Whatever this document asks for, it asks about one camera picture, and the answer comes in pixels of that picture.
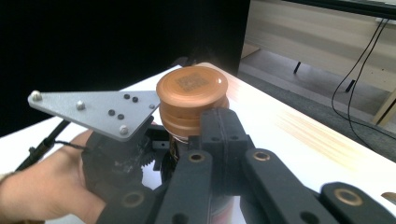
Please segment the bolt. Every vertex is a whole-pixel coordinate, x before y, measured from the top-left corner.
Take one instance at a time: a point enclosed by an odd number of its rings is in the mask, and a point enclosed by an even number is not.
[[[76,108],[77,108],[77,110],[83,110],[83,109],[85,109],[85,104],[84,104],[84,102],[78,101],[77,104],[76,104]]]
[[[116,114],[116,111],[113,110],[113,109],[110,109],[110,110],[108,110],[107,113],[108,113],[109,116],[114,116]]]
[[[126,125],[121,125],[120,126],[120,134],[125,135],[129,132],[128,127]]]
[[[32,93],[30,95],[32,96],[33,101],[43,100],[43,96],[41,95],[40,91],[32,91]]]

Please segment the orange jar lid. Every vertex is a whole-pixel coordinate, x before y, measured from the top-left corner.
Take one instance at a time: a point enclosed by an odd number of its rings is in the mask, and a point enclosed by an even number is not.
[[[227,78],[212,68],[191,66],[168,73],[157,84],[163,126],[182,140],[199,135],[203,111],[229,106],[227,88]]]

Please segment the white table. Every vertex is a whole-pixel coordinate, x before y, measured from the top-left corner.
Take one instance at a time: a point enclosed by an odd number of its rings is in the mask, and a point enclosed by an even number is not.
[[[218,69],[209,63],[200,65]],[[155,91],[159,79],[169,71],[136,83],[124,91]],[[396,216],[396,205],[381,197],[384,192],[396,192],[396,163],[238,78],[220,72],[229,81],[227,96],[230,108],[237,113],[256,147],[275,152],[303,184],[313,190],[320,191],[325,183],[345,182],[362,189]],[[154,112],[154,118],[155,122],[161,124],[158,110]],[[60,121],[59,118],[48,119],[0,138],[0,173],[15,169],[28,156],[28,148],[36,147]],[[85,129],[71,124],[58,139],[71,140],[83,130]],[[151,167],[145,169],[144,183],[154,188],[161,181],[159,174],[150,169]],[[69,216],[48,223],[80,221]],[[234,209],[233,223],[244,223],[237,206]]]

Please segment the human hand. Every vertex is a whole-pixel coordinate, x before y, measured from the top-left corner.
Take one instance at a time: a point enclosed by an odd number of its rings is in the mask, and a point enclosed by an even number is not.
[[[78,135],[72,144],[85,146],[91,133]],[[0,185],[0,223],[68,214],[95,223],[105,205],[85,188],[81,150],[67,146]]]

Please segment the triangular metal bracket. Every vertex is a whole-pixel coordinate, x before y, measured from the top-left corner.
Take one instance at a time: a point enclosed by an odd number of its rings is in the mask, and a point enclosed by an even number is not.
[[[30,107],[121,142],[128,141],[160,104],[155,91],[33,91]]]

